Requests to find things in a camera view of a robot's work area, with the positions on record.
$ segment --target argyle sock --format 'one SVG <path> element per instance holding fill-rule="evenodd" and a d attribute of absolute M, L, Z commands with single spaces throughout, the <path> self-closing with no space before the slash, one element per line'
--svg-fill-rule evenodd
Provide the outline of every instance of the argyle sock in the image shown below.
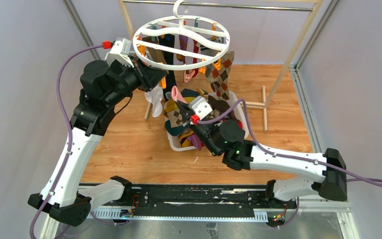
<path fill-rule="evenodd" d="M 228 78 L 232 68 L 232 63 L 235 58 L 235 52 L 227 52 L 220 58 L 221 65 L 220 70 L 217 70 L 213 65 L 210 67 L 210 71 L 206 71 L 207 81 L 210 84 L 212 90 L 216 92 L 216 95 L 221 100 L 229 99 Z"/>

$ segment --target white cloth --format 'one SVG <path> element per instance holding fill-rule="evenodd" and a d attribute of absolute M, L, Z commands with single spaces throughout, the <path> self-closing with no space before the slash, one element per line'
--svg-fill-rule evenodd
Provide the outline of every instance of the white cloth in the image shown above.
<path fill-rule="evenodd" d="M 146 100 L 153 105 L 152 117 L 159 116 L 163 111 L 162 103 L 160 102 L 163 99 L 163 89 L 159 84 L 150 92 L 144 93 Z"/>

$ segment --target wooden rack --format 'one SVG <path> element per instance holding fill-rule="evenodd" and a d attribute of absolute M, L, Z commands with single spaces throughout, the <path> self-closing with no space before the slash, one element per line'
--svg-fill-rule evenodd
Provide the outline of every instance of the wooden rack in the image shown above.
<path fill-rule="evenodd" d="M 247 102 L 247 107 L 250 109 L 260 109 L 263 111 L 263 129 L 264 131 L 267 131 L 267 107 L 272 101 L 273 95 L 275 94 L 276 90 L 279 87 L 279 84 L 281 83 L 286 71 L 289 68 L 289 65 L 292 61 L 292 59 L 295 57 L 298 49 L 300 48 L 302 41 L 304 40 L 308 30 L 311 27 L 311 24 L 317 15 L 319 9 L 321 8 L 321 5 L 323 4 L 324 0 L 263 0 L 263 1 L 284 1 L 284 2 L 309 2 L 313 3 L 312 8 L 301 8 L 301 7 L 275 7 L 275 6 L 252 6 L 252 5 L 239 5 L 239 4 L 221 4 L 221 3 L 195 3 L 195 2 L 185 2 L 183 5 L 189 5 L 189 6 L 204 6 L 204 7 L 228 7 L 228 8 L 241 8 L 241 9 L 258 9 L 258 10 L 276 10 L 276 11 L 308 11 L 310 12 L 307 19 L 305 20 L 304 25 L 302 26 L 301 31 L 299 32 L 298 37 L 296 38 L 295 43 L 292 46 L 292 49 L 290 50 L 290 53 L 288 57 L 286 58 L 285 63 L 282 66 L 281 71 L 279 72 L 278 77 L 276 78 L 276 81 L 270 90 L 269 94 L 266 94 L 266 86 L 262 86 L 261 88 L 261 94 L 262 94 L 262 102 Z M 132 22 L 131 18 L 129 17 L 128 10 L 126 8 L 125 3 L 146 3 L 146 4 L 164 4 L 164 5 L 173 5 L 175 2 L 170 1 L 149 1 L 149 0 L 118 0 L 119 6 L 122 11 L 122 15 L 125 21 L 125 24 L 128 29 L 128 34 L 130 39 L 132 40 L 132 37 L 134 35 L 134 29 L 132 28 Z M 148 104 L 146 114 L 144 118 L 147 120 L 150 111 L 151 111 L 151 103 Z"/>

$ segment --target laundry basket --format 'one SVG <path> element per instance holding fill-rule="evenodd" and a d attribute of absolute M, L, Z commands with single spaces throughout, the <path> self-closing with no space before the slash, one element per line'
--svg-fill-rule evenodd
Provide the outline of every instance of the laundry basket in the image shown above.
<path fill-rule="evenodd" d="M 209 95 L 213 96 L 216 99 L 219 99 L 216 93 L 209 93 Z M 237 101 L 238 99 L 236 98 L 235 93 L 233 93 L 232 91 L 229 91 L 229 100 L 227 100 L 226 102 L 228 102 L 228 104 L 231 106 Z M 236 118 L 242 123 L 242 129 L 245 130 L 245 137 L 247 137 L 250 133 L 248 132 L 248 126 L 247 126 L 247 122 L 245 121 L 245 115 L 244 115 L 244 111 L 242 110 L 242 107 L 237 106 L 235 107 L 233 111 L 235 113 Z M 169 134 L 169 132 L 167 132 L 167 134 L 168 134 L 169 144 L 171 145 L 171 148 L 173 150 L 186 151 L 186 150 L 196 149 L 194 146 L 181 147 L 181 145 L 179 144 L 179 138 L 177 136 L 172 136 L 171 134 Z"/>

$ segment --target circular drying hanger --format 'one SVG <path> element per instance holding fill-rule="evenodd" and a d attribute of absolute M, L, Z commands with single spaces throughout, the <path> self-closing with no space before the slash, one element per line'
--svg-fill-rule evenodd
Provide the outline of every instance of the circular drying hanger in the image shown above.
<path fill-rule="evenodd" d="M 183 70 L 192 70 L 195 68 L 200 68 L 204 67 L 206 65 L 209 65 L 211 63 L 215 63 L 218 59 L 220 59 L 229 49 L 229 44 L 230 44 L 230 35 L 229 32 L 226 30 L 224 26 L 219 24 L 218 22 L 211 20 L 209 18 L 201 17 L 201 16 L 192 16 L 192 15 L 178 15 L 178 7 L 180 4 L 185 2 L 184 0 L 178 0 L 174 4 L 174 15 L 173 16 L 167 16 L 163 18 L 159 18 L 156 20 L 153 20 L 142 27 L 140 27 L 134 34 L 133 39 L 132 39 L 132 46 L 134 48 L 135 53 L 137 56 L 145 63 L 147 63 L 150 66 L 157 67 L 160 69 L 165 69 L 165 70 L 173 70 L 173 71 L 183 71 Z M 190 21 L 198 21 L 201 22 L 207 22 L 212 26 L 216 26 L 217 30 L 209 30 L 209 29 L 203 29 L 199 27 L 193 27 L 193 26 L 187 26 L 184 25 L 185 20 L 190 20 Z M 154 26 L 160 25 L 164 28 L 161 29 L 152 29 Z M 202 34 L 208 34 L 212 35 L 213 37 L 222 37 L 225 40 L 223 43 L 218 43 L 218 42 L 213 42 L 211 40 L 208 40 L 201 36 L 199 33 Z M 203 55 L 199 53 L 193 53 L 189 51 L 184 51 L 168 46 L 162 46 L 158 44 L 154 44 L 151 42 L 145 42 L 142 41 L 143 36 L 160 36 L 160 35 L 165 35 L 165 34 L 177 34 L 177 35 L 184 35 L 187 36 L 190 39 L 193 39 L 200 43 L 201 45 L 217 50 L 219 53 L 215 56 L 208 56 L 208 55 Z M 153 60 L 150 60 L 146 56 L 142 55 L 142 53 L 139 50 L 139 47 L 150 47 L 156 50 L 162 50 L 166 52 L 171 52 L 175 54 L 180 54 L 183 56 L 189 56 L 192 58 L 197 58 L 200 59 L 199 62 L 194 63 L 194 64 L 187 64 L 187 65 L 167 65 L 167 64 L 162 64 L 159 62 L 155 62 Z"/>

